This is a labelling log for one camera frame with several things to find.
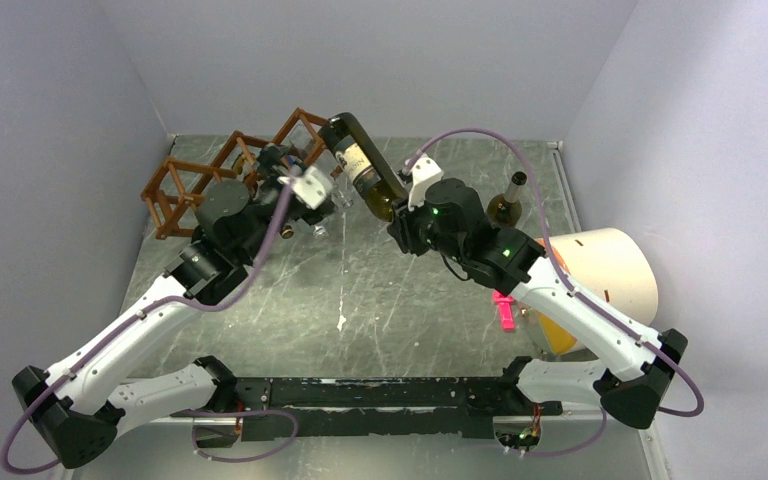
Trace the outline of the dark green wine bottle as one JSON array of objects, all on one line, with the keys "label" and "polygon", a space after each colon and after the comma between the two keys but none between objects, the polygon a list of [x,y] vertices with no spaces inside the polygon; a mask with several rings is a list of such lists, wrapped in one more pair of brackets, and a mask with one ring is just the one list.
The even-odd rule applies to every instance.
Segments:
[{"label": "dark green wine bottle", "polygon": [[391,222],[393,204],[405,199],[407,192],[357,117],[350,112],[334,115],[319,129],[319,136],[370,212]]}]

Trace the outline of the olive wine bottle black top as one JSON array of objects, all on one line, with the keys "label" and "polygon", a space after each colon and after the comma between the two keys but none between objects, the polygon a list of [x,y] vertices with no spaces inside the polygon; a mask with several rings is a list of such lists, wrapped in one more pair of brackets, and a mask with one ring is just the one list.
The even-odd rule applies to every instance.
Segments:
[{"label": "olive wine bottle black top", "polygon": [[517,226],[522,216],[521,194],[527,179],[524,171],[516,171],[510,177],[505,191],[488,202],[486,214],[494,225]]}]

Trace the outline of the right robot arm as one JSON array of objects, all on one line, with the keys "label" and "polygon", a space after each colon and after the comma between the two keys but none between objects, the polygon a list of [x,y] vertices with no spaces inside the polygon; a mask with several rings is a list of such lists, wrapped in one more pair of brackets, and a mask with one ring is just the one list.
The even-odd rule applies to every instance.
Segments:
[{"label": "right robot arm", "polygon": [[433,183],[419,205],[398,198],[391,206],[387,231],[404,253],[441,254],[467,279],[548,316],[595,354],[589,362],[528,361],[499,389],[508,412],[522,414],[535,403],[590,404],[636,429],[666,412],[662,402],[688,345],[681,332],[633,320],[558,270],[529,235],[492,225],[478,193],[459,179]]}]

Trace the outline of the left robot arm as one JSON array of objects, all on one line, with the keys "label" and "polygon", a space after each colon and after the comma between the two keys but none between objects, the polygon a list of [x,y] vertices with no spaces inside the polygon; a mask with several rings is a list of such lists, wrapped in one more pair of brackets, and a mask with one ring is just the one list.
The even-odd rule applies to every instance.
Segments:
[{"label": "left robot arm", "polygon": [[186,245],[142,297],[70,356],[28,366],[12,381],[31,424],[67,469],[86,465],[121,435],[181,411],[238,413],[235,375],[212,356],[135,383],[128,376],[162,342],[208,312],[240,300],[281,229],[316,224],[334,210],[334,181],[280,146],[263,148],[254,181],[207,188]]}]

